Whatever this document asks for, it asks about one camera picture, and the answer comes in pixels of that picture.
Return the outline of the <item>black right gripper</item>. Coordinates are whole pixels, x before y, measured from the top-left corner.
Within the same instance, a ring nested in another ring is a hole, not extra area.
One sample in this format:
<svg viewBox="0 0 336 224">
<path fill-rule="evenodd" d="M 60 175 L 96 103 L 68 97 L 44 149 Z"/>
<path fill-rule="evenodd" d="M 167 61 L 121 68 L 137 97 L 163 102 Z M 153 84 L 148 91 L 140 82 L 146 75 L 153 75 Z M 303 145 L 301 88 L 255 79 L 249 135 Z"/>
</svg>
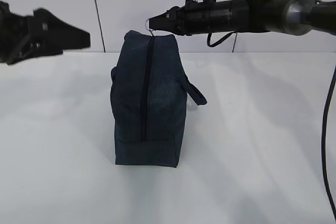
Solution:
<svg viewBox="0 0 336 224">
<path fill-rule="evenodd" d="M 165 13 L 149 19 L 152 30 L 167 31 L 179 36 L 208 34 L 210 2 L 186 0 L 182 7 L 174 6 Z"/>
</svg>

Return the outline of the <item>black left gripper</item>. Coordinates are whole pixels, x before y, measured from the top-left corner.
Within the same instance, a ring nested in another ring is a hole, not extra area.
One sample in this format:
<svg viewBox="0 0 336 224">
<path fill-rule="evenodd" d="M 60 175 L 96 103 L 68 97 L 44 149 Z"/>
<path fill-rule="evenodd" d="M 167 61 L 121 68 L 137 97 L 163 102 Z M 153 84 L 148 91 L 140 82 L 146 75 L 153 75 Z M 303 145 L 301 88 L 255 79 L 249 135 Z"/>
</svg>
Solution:
<svg viewBox="0 0 336 224">
<path fill-rule="evenodd" d="M 90 47 L 90 34 L 39 8 L 21 16 L 1 1 L 1 63 L 14 65 L 29 57 L 61 55 Z"/>
</svg>

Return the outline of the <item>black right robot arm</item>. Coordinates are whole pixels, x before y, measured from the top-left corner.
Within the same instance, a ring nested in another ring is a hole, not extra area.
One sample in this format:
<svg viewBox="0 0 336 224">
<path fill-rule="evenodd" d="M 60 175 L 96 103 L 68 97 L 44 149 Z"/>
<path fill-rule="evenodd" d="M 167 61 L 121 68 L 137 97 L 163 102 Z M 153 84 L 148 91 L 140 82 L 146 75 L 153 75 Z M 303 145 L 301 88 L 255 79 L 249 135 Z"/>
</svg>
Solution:
<svg viewBox="0 0 336 224">
<path fill-rule="evenodd" d="M 321 0 L 186 0 L 149 19 L 151 30 L 179 36 L 225 33 L 282 33 L 302 36 L 312 30 L 335 35 L 335 2 Z"/>
</svg>

